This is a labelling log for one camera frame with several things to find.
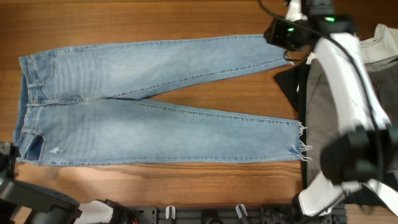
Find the light blue denim jeans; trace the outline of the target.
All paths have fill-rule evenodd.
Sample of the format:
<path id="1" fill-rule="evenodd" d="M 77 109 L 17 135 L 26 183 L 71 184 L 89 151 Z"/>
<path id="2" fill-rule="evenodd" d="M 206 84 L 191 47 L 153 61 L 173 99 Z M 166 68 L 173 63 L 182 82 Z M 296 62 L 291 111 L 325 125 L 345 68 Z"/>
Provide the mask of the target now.
<path id="1" fill-rule="evenodd" d="M 43 166 L 303 159 L 297 120 L 154 101 L 287 64 L 260 34 L 79 45 L 19 59 L 14 144 Z"/>

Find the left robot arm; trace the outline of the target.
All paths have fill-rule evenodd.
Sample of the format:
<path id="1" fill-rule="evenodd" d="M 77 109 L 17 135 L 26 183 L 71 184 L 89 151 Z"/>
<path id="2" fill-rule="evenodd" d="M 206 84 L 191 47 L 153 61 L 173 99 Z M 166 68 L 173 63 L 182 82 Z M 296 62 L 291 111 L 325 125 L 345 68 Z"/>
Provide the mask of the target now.
<path id="1" fill-rule="evenodd" d="M 1 223 L 15 223 L 22 207 L 30 213 L 25 223 L 138 223 L 129 208 L 110 200 L 80 203 L 59 191 L 15 179 L 18 148 L 1 143 Z"/>

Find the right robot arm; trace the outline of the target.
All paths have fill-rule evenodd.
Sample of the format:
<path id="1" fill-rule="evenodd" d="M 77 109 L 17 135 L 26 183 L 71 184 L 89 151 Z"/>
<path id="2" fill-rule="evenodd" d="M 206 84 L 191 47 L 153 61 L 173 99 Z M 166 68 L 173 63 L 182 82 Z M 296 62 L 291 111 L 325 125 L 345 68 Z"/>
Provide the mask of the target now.
<path id="1" fill-rule="evenodd" d="M 320 171 L 298 194 L 293 218 L 308 223 L 327 215 L 363 187 L 396 212 L 397 192 L 382 179 L 397 153 L 397 128 L 376 98 L 353 21 L 337 15 L 331 1 L 288 1 L 287 5 L 287 15 L 274 16 L 265 38 L 289 51 L 312 47 L 330 86 L 340 132 L 322 150 Z"/>

